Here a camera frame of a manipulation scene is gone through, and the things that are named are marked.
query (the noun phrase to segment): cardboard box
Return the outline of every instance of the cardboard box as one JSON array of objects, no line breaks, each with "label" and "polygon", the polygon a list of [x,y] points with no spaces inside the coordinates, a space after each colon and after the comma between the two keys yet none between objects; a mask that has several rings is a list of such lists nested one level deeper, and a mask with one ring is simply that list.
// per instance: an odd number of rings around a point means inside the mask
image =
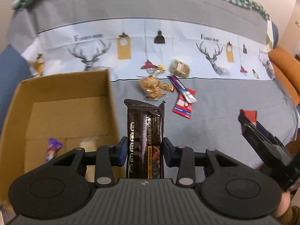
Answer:
[{"label": "cardboard box", "polygon": [[[0,139],[0,202],[10,184],[45,162],[48,138],[64,144],[58,155],[87,137],[97,146],[117,144],[118,132],[109,74],[89,71],[22,81],[11,101]],[[125,177],[113,168],[114,177]]]}]

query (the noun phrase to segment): yellow label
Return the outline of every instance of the yellow label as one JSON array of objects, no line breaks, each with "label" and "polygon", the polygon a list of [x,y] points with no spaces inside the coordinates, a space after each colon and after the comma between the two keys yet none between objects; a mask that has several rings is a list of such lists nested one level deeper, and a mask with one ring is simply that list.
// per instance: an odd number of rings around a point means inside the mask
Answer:
[{"label": "yellow label", "polygon": [[229,63],[234,63],[234,58],[233,58],[233,46],[231,45],[226,45],[226,56],[227,56],[227,61]]},{"label": "yellow label", "polygon": [[152,179],[152,146],[148,146],[148,179]]},{"label": "yellow label", "polygon": [[117,38],[117,54],[119,60],[131,59],[131,38]]}]

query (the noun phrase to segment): gray fabric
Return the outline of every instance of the gray fabric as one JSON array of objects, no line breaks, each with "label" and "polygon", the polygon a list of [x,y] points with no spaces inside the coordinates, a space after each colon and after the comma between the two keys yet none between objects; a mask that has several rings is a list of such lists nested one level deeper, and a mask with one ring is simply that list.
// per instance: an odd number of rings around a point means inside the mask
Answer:
[{"label": "gray fabric", "polygon": [[278,45],[279,33],[277,25],[272,21],[272,29],[273,29],[273,49]]},{"label": "gray fabric", "polygon": [[0,135],[2,125],[15,88],[22,80],[31,77],[28,65],[14,48],[8,46],[0,54]]},{"label": "gray fabric", "polygon": [[[224,0],[39,0],[28,11],[37,32],[99,19],[161,18],[208,25],[266,43],[263,17]],[[10,33],[21,22],[15,21]],[[24,48],[28,45],[27,41],[22,43]]]},{"label": "gray fabric", "polygon": [[[181,79],[185,87],[196,91],[191,119],[172,112],[178,93],[168,92],[165,106],[164,136],[175,145],[192,147],[196,152],[215,148],[251,167],[261,160],[241,135],[238,122],[240,109],[257,110],[258,121],[283,144],[294,135],[297,116],[291,99],[275,81],[233,79]],[[125,98],[145,101],[138,80],[112,83],[119,134],[127,136]],[[196,169],[197,181],[204,178],[202,168]],[[165,176],[176,178],[177,168],[166,168]]]},{"label": "gray fabric", "polygon": [[21,54],[35,37],[36,31],[28,11],[16,11],[11,19],[6,40]]}]

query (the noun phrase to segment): silver screw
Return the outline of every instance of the silver screw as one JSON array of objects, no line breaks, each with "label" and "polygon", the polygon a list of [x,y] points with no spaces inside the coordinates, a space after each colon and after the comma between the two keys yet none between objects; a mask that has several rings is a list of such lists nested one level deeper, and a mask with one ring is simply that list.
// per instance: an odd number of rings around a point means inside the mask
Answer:
[{"label": "silver screw", "polygon": [[97,183],[100,185],[108,185],[112,182],[111,178],[109,177],[100,177],[97,178]]},{"label": "silver screw", "polygon": [[194,183],[194,181],[191,178],[181,178],[181,179],[179,179],[179,183],[181,185],[187,186],[187,185],[192,185]]}]

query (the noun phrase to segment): brown sleeve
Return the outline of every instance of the brown sleeve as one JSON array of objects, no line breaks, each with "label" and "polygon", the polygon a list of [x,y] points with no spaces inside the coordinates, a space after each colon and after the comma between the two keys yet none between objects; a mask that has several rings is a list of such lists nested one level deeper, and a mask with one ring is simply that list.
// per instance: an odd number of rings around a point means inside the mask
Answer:
[{"label": "brown sleeve", "polygon": [[297,225],[300,222],[300,208],[290,206],[286,213],[278,218],[278,221],[283,225]]}]

